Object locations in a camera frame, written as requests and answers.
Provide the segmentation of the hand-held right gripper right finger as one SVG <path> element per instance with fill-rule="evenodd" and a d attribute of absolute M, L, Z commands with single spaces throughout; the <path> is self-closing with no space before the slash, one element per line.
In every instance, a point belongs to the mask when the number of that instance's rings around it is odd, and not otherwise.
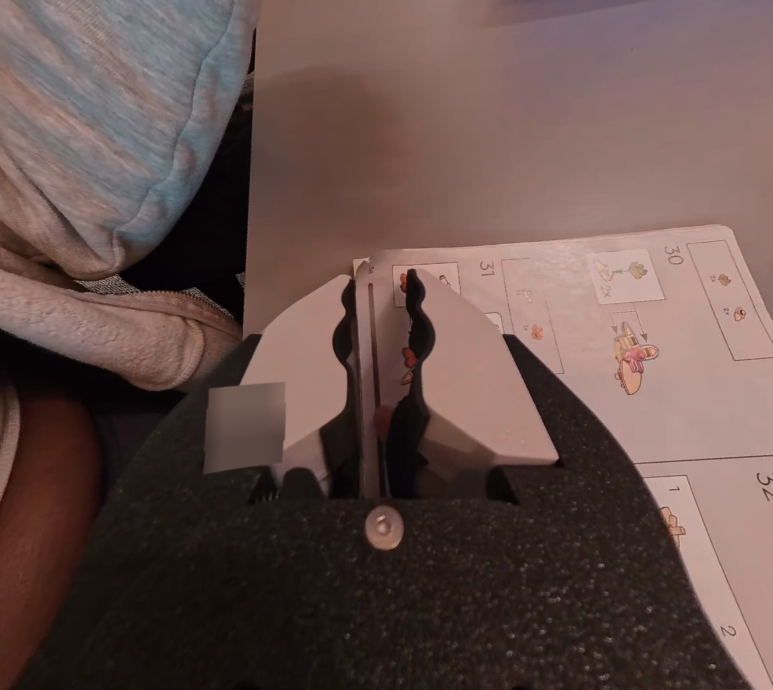
<path fill-rule="evenodd" d="M 419 493 L 430 472 L 442 493 L 460 476 L 559 460 L 505 336 L 476 306 L 426 269 L 407 271 L 406 397 L 385 443 L 391 493 Z"/>

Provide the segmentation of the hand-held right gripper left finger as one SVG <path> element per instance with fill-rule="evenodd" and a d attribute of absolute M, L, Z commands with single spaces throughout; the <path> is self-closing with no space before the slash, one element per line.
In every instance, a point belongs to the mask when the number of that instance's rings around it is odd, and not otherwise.
<path fill-rule="evenodd" d="M 282 457 L 271 464 L 278 487 L 305 469 L 323 493 L 359 492 L 354 318 L 354 280 L 336 276 L 285 309 L 257 343 L 242 384 L 285 386 Z"/>

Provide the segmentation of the white instruction booklet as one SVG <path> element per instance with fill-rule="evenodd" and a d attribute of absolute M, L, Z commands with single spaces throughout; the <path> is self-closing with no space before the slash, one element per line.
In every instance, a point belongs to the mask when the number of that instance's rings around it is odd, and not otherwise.
<path fill-rule="evenodd" d="M 390 250 L 354 268 L 365 429 L 410 387 L 404 284 L 426 269 L 616 436 L 721 643 L 771 688 L 772 325 L 734 232 Z"/>

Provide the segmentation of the person's left forearm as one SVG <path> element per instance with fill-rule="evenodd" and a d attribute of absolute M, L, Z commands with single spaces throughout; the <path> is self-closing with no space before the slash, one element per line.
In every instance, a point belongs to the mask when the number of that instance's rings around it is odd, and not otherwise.
<path fill-rule="evenodd" d="M 2 235 L 102 279 L 155 249 L 207 174 L 259 0 L 2 0 Z"/>

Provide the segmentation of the person's grey fleece jacket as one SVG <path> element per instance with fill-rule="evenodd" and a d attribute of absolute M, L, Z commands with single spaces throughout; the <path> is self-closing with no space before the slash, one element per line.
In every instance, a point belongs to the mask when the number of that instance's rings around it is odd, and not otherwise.
<path fill-rule="evenodd" d="M 99 294 L 63 271 L 1 249 L 5 333 L 146 391 L 183 389 L 242 340 L 218 308 L 176 292 Z"/>

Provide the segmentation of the person's leg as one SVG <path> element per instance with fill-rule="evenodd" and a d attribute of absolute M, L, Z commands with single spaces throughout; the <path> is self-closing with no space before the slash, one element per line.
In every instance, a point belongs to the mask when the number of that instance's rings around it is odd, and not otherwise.
<path fill-rule="evenodd" d="M 20 395 L 19 443 L 1 503 L 1 688 L 50 632 L 101 500 L 103 457 L 82 401 Z"/>

